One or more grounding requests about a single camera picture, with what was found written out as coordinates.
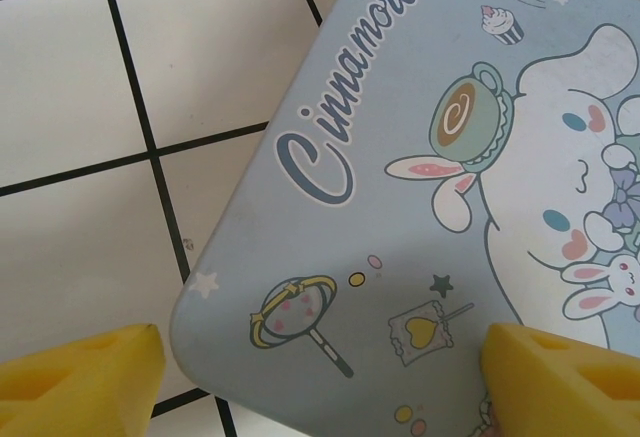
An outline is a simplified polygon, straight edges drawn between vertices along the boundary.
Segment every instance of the green teacup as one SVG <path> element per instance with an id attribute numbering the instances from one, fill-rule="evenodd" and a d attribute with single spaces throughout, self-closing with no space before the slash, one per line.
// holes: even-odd
<path id="1" fill-rule="evenodd" d="M 479 62 L 440 99 L 431 123 L 431 146 L 468 172 L 481 172 L 500 154 L 512 124 L 513 101 L 503 90 L 500 74 Z"/>

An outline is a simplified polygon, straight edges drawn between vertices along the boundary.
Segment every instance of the small dot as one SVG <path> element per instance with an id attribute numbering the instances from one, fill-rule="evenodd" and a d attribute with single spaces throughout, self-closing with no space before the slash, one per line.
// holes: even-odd
<path id="1" fill-rule="evenodd" d="M 411 417 L 413 417 L 413 410 L 408 405 L 398 407 L 394 414 L 394 418 L 399 424 L 406 424 L 411 420 Z"/>
<path id="2" fill-rule="evenodd" d="M 365 280 L 366 277 L 362 272 L 356 272 L 349 276 L 349 285 L 351 287 L 360 287 L 362 284 L 364 284 Z"/>
<path id="3" fill-rule="evenodd" d="M 378 257 L 377 255 L 373 255 L 372 254 L 369 257 L 367 257 L 367 262 L 374 269 L 381 269 L 382 268 L 382 261 L 380 260 L 380 257 Z"/>
<path id="4" fill-rule="evenodd" d="M 417 419 L 411 424 L 412 437 L 421 437 L 427 431 L 427 423 L 422 419 Z"/>
<path id="5" fill-rule="evenodd" d="M 298 109 L 298 115 L 303 119 L 308 119 L 311 117 L 311 109 L 309 107 L 300 107 Z"/>

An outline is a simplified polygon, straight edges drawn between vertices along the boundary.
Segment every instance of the yellow foam block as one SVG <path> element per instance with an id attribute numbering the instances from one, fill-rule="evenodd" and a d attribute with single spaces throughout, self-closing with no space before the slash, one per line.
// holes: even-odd
<path id="1" fill-rule="evenodd" d="M 640 436 L 640 359 L 495 324 L 482 369 L 503 437 Z"/>
<path id="2" fill-rule="evenodd" d="M 147 324 L 4 363 L 0 437 L 143 436 L 164 365 Z"/>

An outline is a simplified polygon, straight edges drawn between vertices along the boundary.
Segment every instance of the cupcake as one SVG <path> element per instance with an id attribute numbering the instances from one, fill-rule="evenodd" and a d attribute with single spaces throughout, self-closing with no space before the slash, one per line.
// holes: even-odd
<path id="1" fill-rule="evenodd" d="M 517 44 L 524 37 L 511 11 L 488 5 L 482 6 L 482 29 L 506 45 Z"/>

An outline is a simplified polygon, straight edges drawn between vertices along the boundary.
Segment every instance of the lollipop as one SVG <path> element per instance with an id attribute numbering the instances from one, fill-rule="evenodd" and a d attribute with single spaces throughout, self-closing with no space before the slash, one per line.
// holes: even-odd
<path id="1" fill-rule="evenodd" d="M 305 335 L 345 377 L 353 377 L 351 367 L 317 329 L 336 291 L 335 281 L 323 275 L 281 282 L 267 295 L 260 311 L 251 314 L 251 343 L 260 349 L 272 349 Z"/>
<path id="2" fill-rule="evenodd" d="M 432 300 L 389 319 L 391 343 L 405 367 L 431 352 L 453 347 L 448 321 L 473 307 L 467 304 L 445 315 L 440 302 Z"/>

